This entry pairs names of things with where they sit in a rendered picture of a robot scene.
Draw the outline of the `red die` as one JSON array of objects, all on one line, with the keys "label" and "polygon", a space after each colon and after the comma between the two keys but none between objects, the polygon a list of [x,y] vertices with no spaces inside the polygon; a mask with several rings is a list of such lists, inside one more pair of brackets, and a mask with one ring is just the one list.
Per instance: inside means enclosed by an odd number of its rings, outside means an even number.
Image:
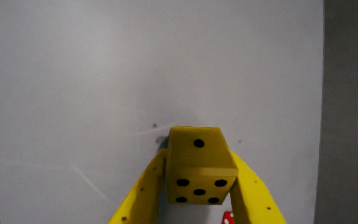
[{"label": "red die", "polygon": [[233,214],[232,214],[232,212],[225,212],[222,224],[233,224]]}]

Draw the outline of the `yellow die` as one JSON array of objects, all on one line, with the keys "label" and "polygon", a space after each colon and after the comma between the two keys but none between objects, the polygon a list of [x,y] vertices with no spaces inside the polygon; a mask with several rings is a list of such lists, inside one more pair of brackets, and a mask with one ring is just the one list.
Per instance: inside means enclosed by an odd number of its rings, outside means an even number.
[{"label": "yellow die", "polygon": [[222,205],[239,172],[219,127],[170,128],[166,161],[170,204]]}]

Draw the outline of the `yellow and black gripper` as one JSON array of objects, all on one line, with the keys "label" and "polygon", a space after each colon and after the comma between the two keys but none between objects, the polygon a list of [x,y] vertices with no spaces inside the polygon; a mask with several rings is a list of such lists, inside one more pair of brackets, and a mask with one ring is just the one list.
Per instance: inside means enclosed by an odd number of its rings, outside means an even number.
[{"label": "yellow and black gripper", "polygon": [[[167,151],[155,155],[107,224],[157,224]],[[231,153],[240,171],[229,191],[234,224],[287,224],[264,182]]]}]

